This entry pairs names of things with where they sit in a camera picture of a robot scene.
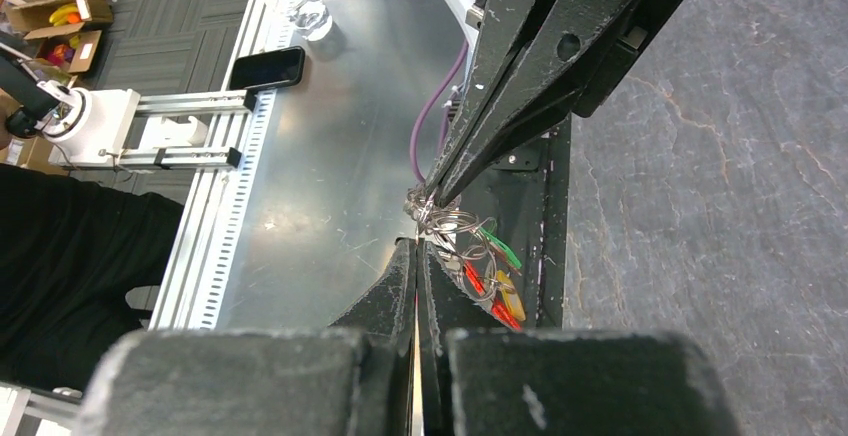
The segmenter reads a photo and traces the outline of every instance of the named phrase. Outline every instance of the black phone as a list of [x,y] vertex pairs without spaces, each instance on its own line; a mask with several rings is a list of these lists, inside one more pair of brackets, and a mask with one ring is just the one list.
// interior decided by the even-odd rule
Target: black phone
[[294,86],[303,78],[306,51],[299,46],[238,58],[230,89],[261,90]]

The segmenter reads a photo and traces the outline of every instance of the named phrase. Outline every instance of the table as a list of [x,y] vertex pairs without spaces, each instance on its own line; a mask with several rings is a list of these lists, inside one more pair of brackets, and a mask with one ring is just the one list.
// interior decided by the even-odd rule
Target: table
[[304,80],[212,120],[207,143],[244,163],[196,174],[151,328],[325,326],[412,234],[409,133],[462,32],[443,0],[325,2],[335,28],[308,44],[266,0],[248,2],[233,57],[301,45]]

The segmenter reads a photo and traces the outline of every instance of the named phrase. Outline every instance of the glass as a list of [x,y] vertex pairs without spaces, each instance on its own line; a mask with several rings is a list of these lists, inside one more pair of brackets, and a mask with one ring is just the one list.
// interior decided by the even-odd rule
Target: glass
[[307,41],[322,39],[333,27],[333,17],[324,0],[291,0],[294,6],[288,12],[289,21]]

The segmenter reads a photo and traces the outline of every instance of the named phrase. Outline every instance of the black clothing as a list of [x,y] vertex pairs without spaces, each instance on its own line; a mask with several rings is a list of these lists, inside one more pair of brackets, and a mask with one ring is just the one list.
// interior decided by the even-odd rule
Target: black clothing
[[0,380],[85,389],[141,327],[133,288],[160,284],[182,206],[0,164]]

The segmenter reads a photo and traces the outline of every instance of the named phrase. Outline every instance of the gray carpet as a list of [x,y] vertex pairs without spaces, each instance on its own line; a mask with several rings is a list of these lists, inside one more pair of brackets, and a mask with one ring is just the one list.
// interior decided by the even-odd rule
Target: gray carpet
[[215,91],[247,0],[119,0],[101,48],[98,89],[142,95]]
[[848,0],[688,0],[576,121],[565,325],[711,355],[748,435],[848,431]]

